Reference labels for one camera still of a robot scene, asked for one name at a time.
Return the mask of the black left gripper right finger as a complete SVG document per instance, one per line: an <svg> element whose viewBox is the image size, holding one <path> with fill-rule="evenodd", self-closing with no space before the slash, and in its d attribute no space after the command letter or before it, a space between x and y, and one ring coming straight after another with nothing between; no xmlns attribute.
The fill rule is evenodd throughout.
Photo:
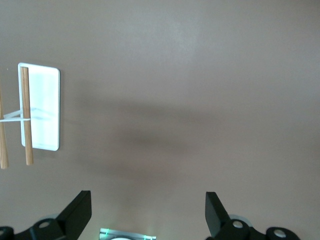
<svg viewBox="0 0 320 240"><path fill-rule="evenodd" d="M205 194L205 220L209 240L298 240L291 230L269 227L265 233L256 230L245 217L228 214L216 192Z"/></svg>

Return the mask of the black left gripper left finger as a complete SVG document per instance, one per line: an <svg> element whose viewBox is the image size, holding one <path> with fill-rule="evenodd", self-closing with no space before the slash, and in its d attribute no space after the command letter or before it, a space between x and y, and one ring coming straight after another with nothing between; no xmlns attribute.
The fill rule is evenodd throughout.
<svg viewBox="0 0 320 240"><path fill-rule="evenodd" d="M42 219L19 233L15 233L10 226L1 226L0 238L2 240L77 240L91 217L91 191L82 190L57 217Z"/></svg>

